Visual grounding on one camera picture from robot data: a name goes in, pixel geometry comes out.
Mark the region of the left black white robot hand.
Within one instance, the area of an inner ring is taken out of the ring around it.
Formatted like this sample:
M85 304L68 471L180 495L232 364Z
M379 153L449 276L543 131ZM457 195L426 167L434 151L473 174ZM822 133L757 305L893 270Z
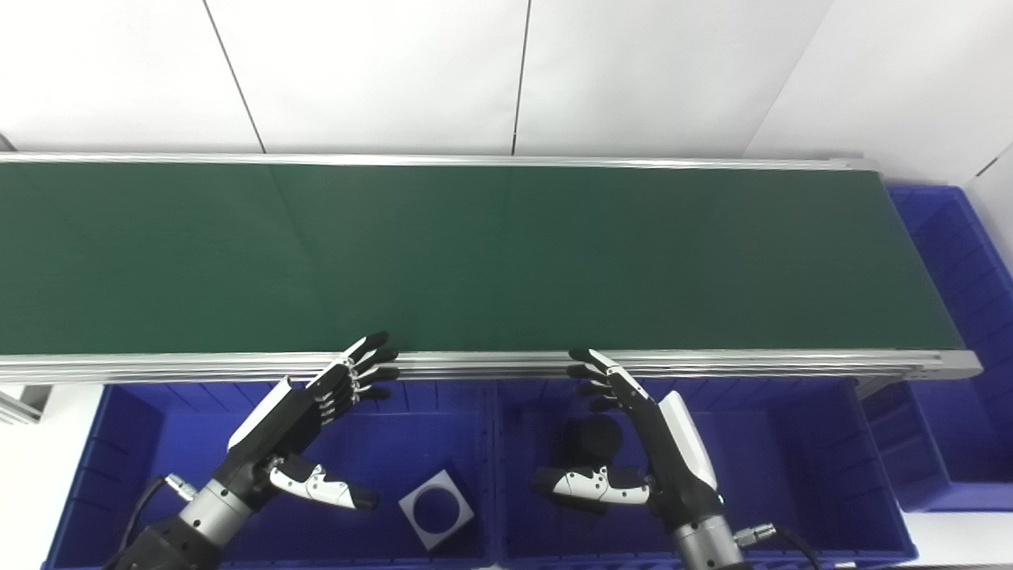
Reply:
M375 491L350 484L303 454L324 427L360 401L386 400L382 386L398 378L398 353L387 332L353 343L306 386L284 378L230 437L225 458L212 475L214 494L258 512L279 492L355 510L373 510Z

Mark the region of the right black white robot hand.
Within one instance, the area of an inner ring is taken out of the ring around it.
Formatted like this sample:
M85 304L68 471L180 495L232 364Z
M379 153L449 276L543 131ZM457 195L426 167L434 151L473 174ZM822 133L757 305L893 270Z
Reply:
M597 394L589 407L625 412L648 460L644 477L608 465L539 468L534 488L585 503L645 504L672 531L723 514L719 484L687 404L677 392L655 400L625 368L594 349L575 348L567 367L582 379L580 392Z

